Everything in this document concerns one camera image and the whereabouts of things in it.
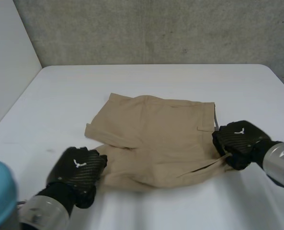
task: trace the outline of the silver metal cylinder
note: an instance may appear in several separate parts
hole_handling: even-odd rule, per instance
[[[267,151],[263,169],[267,175],[284,185],[284,143],[276,144]]]
[[[64,206],[55,199],[37,195],[19,210],[20,222],[38,230],[65,230],[69,215]]]

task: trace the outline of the white logo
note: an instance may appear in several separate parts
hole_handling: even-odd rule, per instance
[[[242,131],[240,132],[234,132],[235,134],[244,134],[244,128],[242,128]]]
[[[86,163],[83,163],[83,164],[77,163],[75,159],[74,159],[74,163],[75,163],[75,165],[76,165],[76,168],[79,168],[79,167],[81,167],[81,166],[86,165]]]

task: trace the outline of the khaki shorts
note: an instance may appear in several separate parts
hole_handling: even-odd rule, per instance
[[[101,185],[133,191],[203,182],[228,170],[212,144],[214,103],[125,97],[112,93],[86,125],[104,143]]]

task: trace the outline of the teal container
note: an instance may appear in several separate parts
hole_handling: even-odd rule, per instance
[[[18,230],[17,189],[10,169],[0,162],[0,230]]]

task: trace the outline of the table surface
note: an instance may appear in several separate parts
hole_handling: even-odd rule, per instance
[[[220,125],[245,119],[284,141],[284,85],[263,65],[46,67],[0,122],[0,161],[20,200],[44,188],[67,147],[100,145],[84,129],[111,92],[215,102]],[[98,195],[91,208],[74,209],[68,229],[195,228],[284,230],[284,189],[252,164],[189,187]]]

